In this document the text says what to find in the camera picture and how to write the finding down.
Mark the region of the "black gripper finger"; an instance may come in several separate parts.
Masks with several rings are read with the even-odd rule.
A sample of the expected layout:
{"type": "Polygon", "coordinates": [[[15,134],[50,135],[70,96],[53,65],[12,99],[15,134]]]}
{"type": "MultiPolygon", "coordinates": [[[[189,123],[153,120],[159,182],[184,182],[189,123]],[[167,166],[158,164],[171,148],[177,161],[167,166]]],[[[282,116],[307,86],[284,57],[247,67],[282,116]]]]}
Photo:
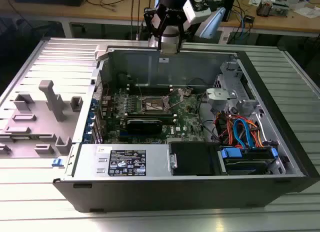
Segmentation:
{"type": "Polygon", "coordinates": [[[186,42],[186,32],[184,29],[184,23],[185,19],[181,17],[180,15],[175,16],[175,22],[176,22],[176,32],[175,32],[175,37],[176,37],[176,51],[180,52],[182,44],[186,42]]]}
{"type": "Polygon", "coordinates": [[[146,24],[146,28],[148,30],[148,38],[152,37],[158,39],[157,50],[160,51],[162,49],[162,35],[167,27],[167,14],[164,8],[145,8],[144,9],[144,21],[146,24]],[[160,19],[159,25],[157,28],[152,23],[152,19],[158,16],[160,19]]]}

